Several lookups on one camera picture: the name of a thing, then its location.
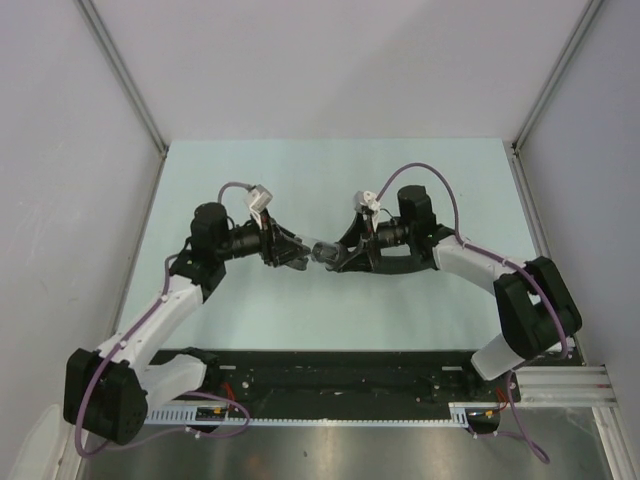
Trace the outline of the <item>clear plastic elbow fitting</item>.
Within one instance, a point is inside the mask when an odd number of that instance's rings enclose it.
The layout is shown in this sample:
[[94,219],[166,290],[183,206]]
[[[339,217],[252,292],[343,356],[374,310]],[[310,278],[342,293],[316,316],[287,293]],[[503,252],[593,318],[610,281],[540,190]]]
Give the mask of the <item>clear plastic elbow fitting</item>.
[[294,240],[301,249],[294,260],[295,266],[306,270],[310,265],[318,265],[327,271],[335,270],[341,256],[341,247],[337,243],[304,235],[296,235]]

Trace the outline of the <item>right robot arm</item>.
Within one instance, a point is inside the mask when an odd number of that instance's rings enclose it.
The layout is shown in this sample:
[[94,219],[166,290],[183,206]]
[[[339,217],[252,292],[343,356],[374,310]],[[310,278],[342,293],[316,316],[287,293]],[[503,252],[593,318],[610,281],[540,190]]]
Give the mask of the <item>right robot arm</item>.
[[336,273],[439,270],[493,295],[501,331],[472,355],[473,369],[461,376],[469,399],[486,400],[496,391],[498,377],[554,345],[566,345],[581,329],[581,314],[551,259],[509,260],[459,240],[453,229],[438,223],[423,186],[401,188],[397,200],[398,215],[381,222],[374,193],[359,193],[345,234],[334,243],[316,243],[312,257]]

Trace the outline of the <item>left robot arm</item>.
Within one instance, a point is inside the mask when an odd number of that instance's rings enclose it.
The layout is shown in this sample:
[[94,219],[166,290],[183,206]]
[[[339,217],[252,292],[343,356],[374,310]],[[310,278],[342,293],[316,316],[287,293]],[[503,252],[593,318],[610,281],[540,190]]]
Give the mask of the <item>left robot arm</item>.
[[270,267],[305,269],[310,249],[267,211],[232,226],[225,207],[205,203],[194,211],[181,251],[164,262],[164,280],[149,309],[126,331],[92,351],[77,349],[65,373],[63,418],[76,432],[88,431],[124,446],[147,415],[184,395],[207,400],[221,387],[220,374],[203,354],[188,350],[153,365],[166,340],[210,298],[226,274],[226,262],[251,255]]

